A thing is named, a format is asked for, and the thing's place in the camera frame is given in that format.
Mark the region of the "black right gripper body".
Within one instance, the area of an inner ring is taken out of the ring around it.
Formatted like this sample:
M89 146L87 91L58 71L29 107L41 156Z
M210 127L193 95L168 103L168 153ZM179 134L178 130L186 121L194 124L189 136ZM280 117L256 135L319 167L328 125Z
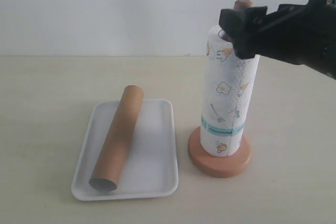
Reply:
M238 58L261 55L292 65L305 65L335 78L335 0L308 0L245 10L222 9L219 26L229 36Z

